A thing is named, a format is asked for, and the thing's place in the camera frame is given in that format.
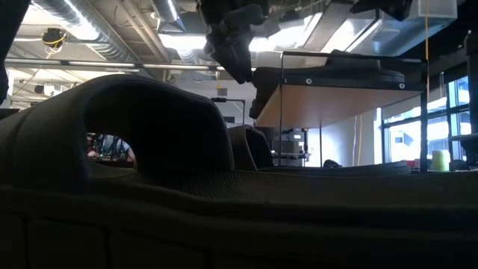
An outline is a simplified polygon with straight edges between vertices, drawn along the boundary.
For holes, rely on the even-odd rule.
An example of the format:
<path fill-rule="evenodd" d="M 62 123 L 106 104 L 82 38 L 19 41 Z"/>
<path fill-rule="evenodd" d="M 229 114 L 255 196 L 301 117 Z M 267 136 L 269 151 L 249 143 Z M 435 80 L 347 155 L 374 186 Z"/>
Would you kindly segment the wooden shelf with black frame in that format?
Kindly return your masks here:
<path fill-rule="evenodd" d="M 344 52 L 283 52 L 280 82 L 255 124 L 308 129 L 309 161 L 348 166 L 382 163 L 382 109 L 417 98 L 426 107 L 425 60 Z"/>

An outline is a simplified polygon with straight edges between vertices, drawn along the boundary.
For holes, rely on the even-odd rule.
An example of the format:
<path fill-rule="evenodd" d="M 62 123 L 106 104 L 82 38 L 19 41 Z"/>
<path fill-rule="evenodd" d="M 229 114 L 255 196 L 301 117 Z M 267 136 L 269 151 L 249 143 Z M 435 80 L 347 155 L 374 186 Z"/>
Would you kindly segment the yellow-green cylinder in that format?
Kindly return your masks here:
<path fill-rule="evenodd" d="M 447 149 L 432 151 L 431 169 L 436 171 L 450 170 L 450 153 Z"/>

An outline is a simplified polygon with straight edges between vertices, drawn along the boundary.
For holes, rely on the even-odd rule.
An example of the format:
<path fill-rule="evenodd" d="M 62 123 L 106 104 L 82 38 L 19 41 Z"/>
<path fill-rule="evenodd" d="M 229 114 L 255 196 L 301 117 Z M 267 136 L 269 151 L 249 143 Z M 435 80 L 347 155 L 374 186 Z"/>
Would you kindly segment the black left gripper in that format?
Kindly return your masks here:
<path fill-rule="evenodd" d="M 269 17 L 268 0 L 197 0 L 197 12 L 206 27 L 205 52 L 214 52 L 216 61 L 239 84 L 251 82 L 252 26 Z M 237 44 L 237 60 L 231 49 L 221 48 Z"/>

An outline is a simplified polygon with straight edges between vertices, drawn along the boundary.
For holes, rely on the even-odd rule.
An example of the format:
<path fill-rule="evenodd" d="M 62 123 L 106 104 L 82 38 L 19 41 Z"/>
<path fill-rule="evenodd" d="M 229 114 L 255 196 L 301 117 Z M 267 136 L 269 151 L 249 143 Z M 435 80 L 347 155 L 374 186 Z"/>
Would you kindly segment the large silver ventilation duct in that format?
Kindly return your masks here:
<path fill-rule="evenodd" d="M 33 6 L 59 20 L 70 34 L 107 61 L 138 62 L 139 58 L 88 0 L 31 0 Z"/>

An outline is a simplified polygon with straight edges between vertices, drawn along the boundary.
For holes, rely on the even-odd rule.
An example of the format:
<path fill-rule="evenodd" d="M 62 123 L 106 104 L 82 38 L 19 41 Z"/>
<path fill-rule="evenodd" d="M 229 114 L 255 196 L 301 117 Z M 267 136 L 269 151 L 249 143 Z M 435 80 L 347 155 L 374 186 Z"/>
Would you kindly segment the black equipment cart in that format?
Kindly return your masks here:
<path fill-rule="evenodd" d="M 309 161 L 308 129 L 284 129 L 282 135 L 276 132 L 271 145 L 276 166 L 304 167 Z"/>

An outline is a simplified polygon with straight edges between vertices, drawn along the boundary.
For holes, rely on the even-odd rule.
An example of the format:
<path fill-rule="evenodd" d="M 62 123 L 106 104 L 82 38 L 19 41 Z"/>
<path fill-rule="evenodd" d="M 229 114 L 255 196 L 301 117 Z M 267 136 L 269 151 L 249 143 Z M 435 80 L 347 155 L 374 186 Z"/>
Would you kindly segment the dark grey backpack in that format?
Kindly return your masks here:
<path fill-rule="evenodd" d="M 0 120 L 0 269 L 478 269 L 478 173 L 236 170 L 209 99 L 107 75 Z"/>

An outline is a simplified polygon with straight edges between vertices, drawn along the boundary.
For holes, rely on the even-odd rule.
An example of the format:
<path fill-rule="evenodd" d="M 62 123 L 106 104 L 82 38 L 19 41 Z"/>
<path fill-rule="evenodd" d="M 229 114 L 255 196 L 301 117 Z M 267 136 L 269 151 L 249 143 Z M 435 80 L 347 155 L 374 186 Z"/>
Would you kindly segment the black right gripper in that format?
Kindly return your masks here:
<path fill-rule="evenodd" d="M 381 10 L 397 21 L 408 18 L 413 0 L 357 0 L 350 8 L 351 13 Z"/>

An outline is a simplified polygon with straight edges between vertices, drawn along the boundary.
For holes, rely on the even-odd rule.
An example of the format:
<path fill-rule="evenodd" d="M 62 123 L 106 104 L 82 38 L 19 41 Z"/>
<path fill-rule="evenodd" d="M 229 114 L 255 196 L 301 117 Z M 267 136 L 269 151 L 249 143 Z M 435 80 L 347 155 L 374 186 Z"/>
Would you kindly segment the long linear ceiling light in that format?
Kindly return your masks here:
<path fill-rule="evenodd" d="M 120 63 L 104 61 L 71 61 L 51 60 L 36 58 L 6 58 L 7 65 L 16 66 L 42 66 L 42 67 L 88 67 L 105 69 L 171 69 L 190 71 L 225 71 L 224 67 L 212 65 L 188 65 L 188 64 L 142 64 L 142 63 Z"/>

